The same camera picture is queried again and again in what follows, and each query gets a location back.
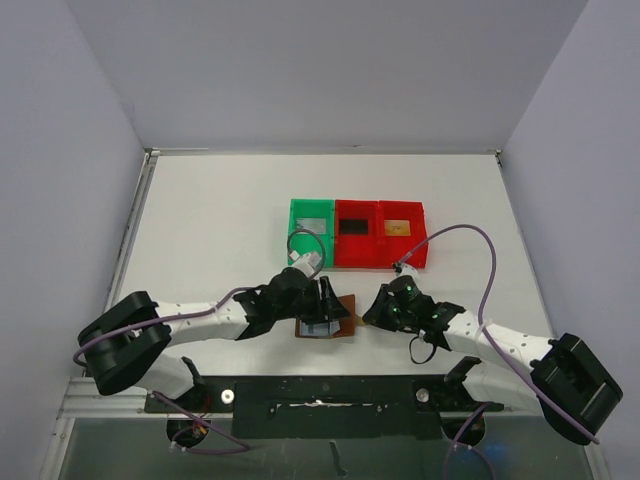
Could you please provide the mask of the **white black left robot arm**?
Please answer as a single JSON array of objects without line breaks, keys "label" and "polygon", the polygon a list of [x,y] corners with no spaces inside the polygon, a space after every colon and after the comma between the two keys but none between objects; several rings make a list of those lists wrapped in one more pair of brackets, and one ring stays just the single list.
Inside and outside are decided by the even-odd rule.
[{"label": "white black left robot arm", "polygon": [[169,347],[248,340],[289,319],[335,327],[349,315],[328,277],[311,278],[295,267],[267,284],[236,287],[212,304],[161,303],[136,291],[78,334],[73,360],[88,369],[103,396],[137,386],[179,399],[204,382],[194,362],[166,354]]}]

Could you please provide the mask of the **brown leather card holder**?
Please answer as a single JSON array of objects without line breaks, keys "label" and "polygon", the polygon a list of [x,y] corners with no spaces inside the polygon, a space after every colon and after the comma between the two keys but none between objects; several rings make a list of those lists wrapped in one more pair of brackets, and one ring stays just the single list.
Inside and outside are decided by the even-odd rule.
[{"label": "brown leather card holder", "polygon": [[339,297],[339,300],[349,310],[351,316],[341,320],[332,321],[332,322],[340,323],[340,330],[336,334],[334,334],[330,338],[301,337],[299,335],[299,327],[302,322],[299,319],[297,319],[295,323],[295,337],[303,338],[303,339],[337,339],[341,337],[354,336],[356,328],[359,326],[365,325],[362,318],[356,312],[356,295],[355,294],[343,295]]}]

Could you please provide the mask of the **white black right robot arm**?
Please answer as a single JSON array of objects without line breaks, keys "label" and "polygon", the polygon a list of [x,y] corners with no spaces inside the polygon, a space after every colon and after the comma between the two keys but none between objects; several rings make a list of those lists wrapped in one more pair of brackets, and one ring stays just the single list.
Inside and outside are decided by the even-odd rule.
[{"label": "white black right robot arm", "polygon": [[409,275],[380,287],[364,321],[464,355],[472,365],[460,383],[472,400],[541,414],[579,445],[595,442],[623,398],[621,387],[578,336],[546,338],[481,320],[460,305],[434,301]]}]

